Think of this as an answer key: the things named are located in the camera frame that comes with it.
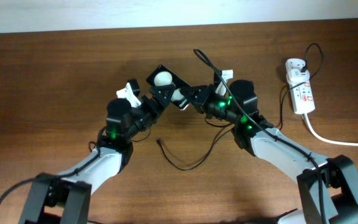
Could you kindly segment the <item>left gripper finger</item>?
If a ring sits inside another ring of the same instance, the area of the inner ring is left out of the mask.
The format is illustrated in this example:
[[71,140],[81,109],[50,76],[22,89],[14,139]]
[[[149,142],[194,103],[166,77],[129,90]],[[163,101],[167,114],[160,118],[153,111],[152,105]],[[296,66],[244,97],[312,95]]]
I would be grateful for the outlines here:
[[140,95],[140,87],[136,79],[130,79],[127,81],[127,89],[136,97]]
[[149,92],[152,94],[152,98],[162,107],[166,108],[170,102],[175,91],[176,86],[174,84],[163,86],[152,86]]

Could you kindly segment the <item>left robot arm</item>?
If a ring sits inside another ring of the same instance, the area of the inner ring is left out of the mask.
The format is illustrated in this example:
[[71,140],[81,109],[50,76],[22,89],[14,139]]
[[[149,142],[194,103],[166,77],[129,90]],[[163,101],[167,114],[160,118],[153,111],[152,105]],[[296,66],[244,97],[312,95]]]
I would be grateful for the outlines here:
[[157,122],[176,89],[173,83],[152,85],[152,97],[139,100],[132,91],[134,85],[137,82],[129,80],[108,103],[106,125],[89,142],[88,157],[59,174],[41,173],[29,180],[20,223],[88,222],[91,196],[128,165],[134,136]]

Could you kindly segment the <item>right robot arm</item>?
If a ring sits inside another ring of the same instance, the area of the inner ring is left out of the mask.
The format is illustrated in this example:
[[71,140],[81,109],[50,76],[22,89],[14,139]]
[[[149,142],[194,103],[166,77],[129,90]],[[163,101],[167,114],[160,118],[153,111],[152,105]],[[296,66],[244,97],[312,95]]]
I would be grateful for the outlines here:
[[237,145],[263,159],[293,180],[302,208],[288,212],[277,223],[358,223],[358,170],[346,156],[318,154],[288,139],[257,109],[250,81],[229,85],[229,95],[216,93],[214,85],[184,87],[181,94],[200,113],[234,125]]

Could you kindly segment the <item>black smartphone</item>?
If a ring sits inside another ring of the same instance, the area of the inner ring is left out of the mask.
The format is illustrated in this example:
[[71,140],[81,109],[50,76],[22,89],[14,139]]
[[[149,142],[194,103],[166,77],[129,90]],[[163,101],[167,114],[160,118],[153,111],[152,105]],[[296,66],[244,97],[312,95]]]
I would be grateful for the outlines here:
[[164,65],[159,65],[146,78],[146,81],[151,86],[165,86],[173,84],[175,87],[170,101],[180,110],[185,110],[189,105],[189,101],[181,94],[180,90],[184,87],[190,87],[190,85]]

